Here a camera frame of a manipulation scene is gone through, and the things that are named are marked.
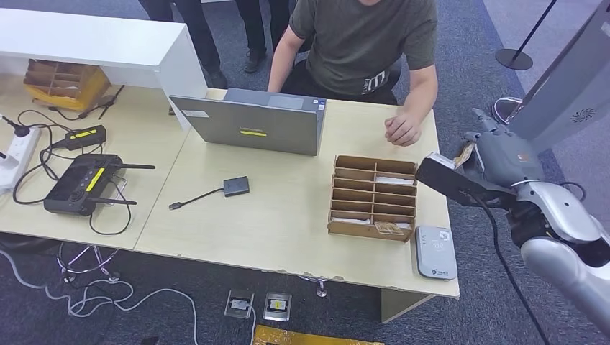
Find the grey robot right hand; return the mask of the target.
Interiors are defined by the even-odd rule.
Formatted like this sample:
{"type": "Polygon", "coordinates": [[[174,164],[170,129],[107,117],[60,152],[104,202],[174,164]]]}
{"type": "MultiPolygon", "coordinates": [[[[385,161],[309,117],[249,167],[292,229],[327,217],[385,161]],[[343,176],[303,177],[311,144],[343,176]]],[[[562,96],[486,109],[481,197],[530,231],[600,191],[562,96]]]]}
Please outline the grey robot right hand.
{"type": "Polygon", "coordinates": [[[464,171],[503,188],[544,177],[542,165],[529,142],[497,122],[486,112],[474,108],[480,128],[466,132],[464,139],[473,145],[464,171]]]}

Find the person's left hand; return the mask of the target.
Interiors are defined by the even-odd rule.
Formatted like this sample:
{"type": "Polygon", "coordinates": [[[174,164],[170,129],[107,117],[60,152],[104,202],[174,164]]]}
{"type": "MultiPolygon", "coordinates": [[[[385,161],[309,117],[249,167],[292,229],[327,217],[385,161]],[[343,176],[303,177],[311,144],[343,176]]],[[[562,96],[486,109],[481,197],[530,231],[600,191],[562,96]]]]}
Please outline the person's left hand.
{"type": "Polygon", "coordinates": [[[384,122],[386,140],[395,146],[406,147],[415,144],[422,133],[422,120],[413,114],[400,113],[384,122]]]}

